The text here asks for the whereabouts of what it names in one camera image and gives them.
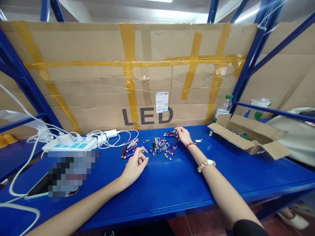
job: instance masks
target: black sleeve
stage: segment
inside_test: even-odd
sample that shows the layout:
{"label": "black sleeve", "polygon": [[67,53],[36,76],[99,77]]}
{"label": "black sleeve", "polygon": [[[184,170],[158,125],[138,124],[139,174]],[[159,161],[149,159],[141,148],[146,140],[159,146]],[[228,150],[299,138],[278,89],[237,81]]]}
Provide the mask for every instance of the black sleeve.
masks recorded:
{"label": "black sleeve", "polygon": [[257,223],[250,220],[239,220],[234,224],[234,236],[269,236]]}

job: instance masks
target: red string bracelet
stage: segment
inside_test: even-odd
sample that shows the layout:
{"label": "red string bracelet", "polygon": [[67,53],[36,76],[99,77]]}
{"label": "red string bracelet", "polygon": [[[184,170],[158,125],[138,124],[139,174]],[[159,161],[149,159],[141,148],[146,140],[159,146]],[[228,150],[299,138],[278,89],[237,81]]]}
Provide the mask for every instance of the red string bracelet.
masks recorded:
{"label": "red string bracelet", "polygon": [[192,143],[187,144],[186,148],[188,148],[188,146],[189,146],[189,145],[191,145],[191,144],[194,144],[194,145],[196,145],[196,146],[197,146],[197,144],[196,144],[196,143],[192,142]]}

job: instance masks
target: blue table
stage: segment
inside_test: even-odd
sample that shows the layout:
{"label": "blue table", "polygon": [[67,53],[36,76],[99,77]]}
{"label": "blue table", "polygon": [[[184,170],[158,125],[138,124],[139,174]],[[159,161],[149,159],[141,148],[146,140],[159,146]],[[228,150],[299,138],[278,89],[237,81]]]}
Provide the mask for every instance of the blue table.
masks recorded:
{"label": "blue table", "polygon": [[[32,158],[42,153],[44,143],[38,143]],[[0,183],[18,172],[30,158],[34,144],[18,141],[0,149]]]}
{"label": "blue table", "polygon": [[[192,140],[203,139],[198,147],[217,163],[219,171],[228,179],[247,202],[282,196],[269,208],[258,213],[260,219],[274,213],[285,204],[315,188],[315,173],[286,158],[274,161],[268,156],[251,156],[219,136],[209,136],[207,126],[187,127]],[[139,132],[139,144],[146,139],[152,146],[154,137],[162,137],[171,129],[143,130]],[[129,135],[121,133],[124,140]],[[215,207],[202,174],[191,154],[176,138],[168,138],[178,144],[172,161],[163,154],[152,157],[139,179],[102,207],[82,227],[88,230],[98,227],[116,228],[155,220],[165,220],[192,214]],[[57,203],[48,197],[15,203],[35,207],[41,216],[37,225],[71,206],[75,202],[99,190],[124,170],[126,160],[121,160],[122,147],[101,150],[100,161],[78,194],[61,199]],[[47,172],[47,158],[34,164],[17,179],[15,192],[26,193]],[[8,186],[0,191],[0,201],[12,199]],[[18,235],[34,220],[30,212],[0,208],[0,234]]]}

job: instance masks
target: open cardboard box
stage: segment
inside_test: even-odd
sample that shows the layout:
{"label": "open cardboard box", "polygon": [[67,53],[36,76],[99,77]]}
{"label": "open cardboard box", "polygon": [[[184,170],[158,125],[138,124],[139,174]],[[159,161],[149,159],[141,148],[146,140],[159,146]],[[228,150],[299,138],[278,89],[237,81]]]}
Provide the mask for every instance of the open cardboard box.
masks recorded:
{"label": "open cardboard box", "polygon": [[[218,135],[233,143],[235,146],[246,151],[250,155],[266,151],[274,159],[290,155],[290,151],[281,143],[277,142],[286,131],[271,127],[259,121],[250,120],[239,115],[231,114],[220,115],[217,122],[210,124],[208,127]],[[247,137],[252,140],[246,140],[237,133],[248,133]]]}

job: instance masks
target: cardboard box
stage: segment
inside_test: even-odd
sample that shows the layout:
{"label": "cardboard box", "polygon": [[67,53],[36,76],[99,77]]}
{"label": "cardboard box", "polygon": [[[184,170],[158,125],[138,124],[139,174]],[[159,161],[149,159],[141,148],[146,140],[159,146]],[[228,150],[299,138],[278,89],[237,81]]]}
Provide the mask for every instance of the cardboard box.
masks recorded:
{"label": "cardboard box", "polygon": [[[203,125],[233,92],[257,31],[255,24],[0,26],[63,128],[83,134]],[[10,91],[23,97],[13,80]],[[168,93],[165,112],[157,111],[161,92]],[[20,110],[6,93],[0,99],[8,101],[0,109]]]}
{"label": "cardboard box", "polygon": [[[290,151],[277,142],[286,131],[239,115],[233,115],[231,119],[230,117],[231,114],[220,115],[217,122],[208,127],[250,155],[255,155],[263,150],[268,152],[274,160],[290,155]],[[230,129],[237,133],[248,133],[247,137],[251,141],[231,132]]]}

